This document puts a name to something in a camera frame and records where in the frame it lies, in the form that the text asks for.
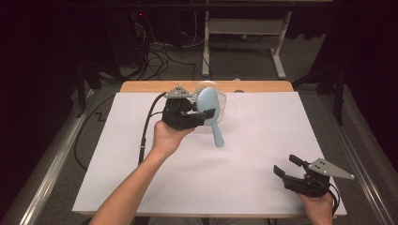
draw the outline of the wooden table edge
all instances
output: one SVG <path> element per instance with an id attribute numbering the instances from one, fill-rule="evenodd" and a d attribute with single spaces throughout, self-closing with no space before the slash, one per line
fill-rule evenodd
<path id="1" fill-rule="evenodd" d="M 181 85 L 190 92 L 202 81 L 130 81 L 124 82 L 120 93 L 168 92 Z M 294 92 L 287 81 L 214 81 L 222 92 Z"/>

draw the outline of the white paper sheet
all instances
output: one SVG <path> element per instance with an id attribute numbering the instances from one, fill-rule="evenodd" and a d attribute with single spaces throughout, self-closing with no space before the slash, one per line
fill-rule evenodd
<path id="1" fill-rule="evenodd" d="M 93 213 L 138 163 L 145 119 L 157 93 L 119 93 L 92 157 L 72 211 Z M 322 158 L 297 93 L 227 93 L 219 123 L 225 146 L 214 145 L 210 127 L 198 127 L 162 165 L 138 213 L 153 215 L 298 216 L 295 193 L 273 173 L 302 177 L 288 160 L 293 154 L 312 162 Z M 154 112 L 164 107 L 162 98 Z M 145 154 L 151 149 L 152 117 Z M 336 215 L 345 215 L 341 203 Z"/>

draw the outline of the human hand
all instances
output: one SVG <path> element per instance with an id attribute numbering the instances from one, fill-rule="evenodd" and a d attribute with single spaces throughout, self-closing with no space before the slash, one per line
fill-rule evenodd
<path id="1" fill-rule="evenodd" d="M 331 208 L 333 206 L 333 197 L 326 193 L 321 198 L 311 198 L 296 192 L 298 197 L 304 203 L 307 218 L 313 225 L 332 224 Z"/>
<path id="2" fill-rule="evenodd" d="M 155 124 L 151 153 L 159 153 L 164 159 L 170 157 L 177 150 L 182 139 L 192 131 L 194 128 L 175 130 L 163 121 L 158 121 Z"/>

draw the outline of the light blue spoon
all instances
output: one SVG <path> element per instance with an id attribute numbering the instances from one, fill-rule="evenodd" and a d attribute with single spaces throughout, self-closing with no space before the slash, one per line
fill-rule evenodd
<path id="1" fill-rule="evenodd" d="M 212 87 L 206 87 L 200 91 L 196 100 L 196 107 L 199 113 L 206 110 L 216 109 L 214 117 L 205 120 L 205 126 L 211 126 L 213 130 L 214 142 L 217 147 L 224 146 L 224 140 L 222 138 L 222 133 L 220 132 L 219 125 L 217 124 L 217 119 L 220 115 L 220 102 L 217 96 L 217 91 Z"/>

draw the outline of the silver bracket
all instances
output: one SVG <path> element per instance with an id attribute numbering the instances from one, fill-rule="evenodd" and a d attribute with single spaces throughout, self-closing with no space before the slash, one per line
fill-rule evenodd
<path id="1" fill-rule="evenodd" d="M 181 85 L 175 87 L 173 90 L 169 91 L 164 95 L 165 98 L 190 98 L 192 94 L 185 90 Z"/>
<path id="2" fill-rule="evenodd" d="M 354 174 L 348 173 L 339 167 L 333 165 L 332 163 L 324 160 L 323 158 L 319 158 L 310 165 L 308 165 L 308 169 L 317 172 L 319 174 L 325 176 L 333 176 L 343 179 L 354 180 Z"/>

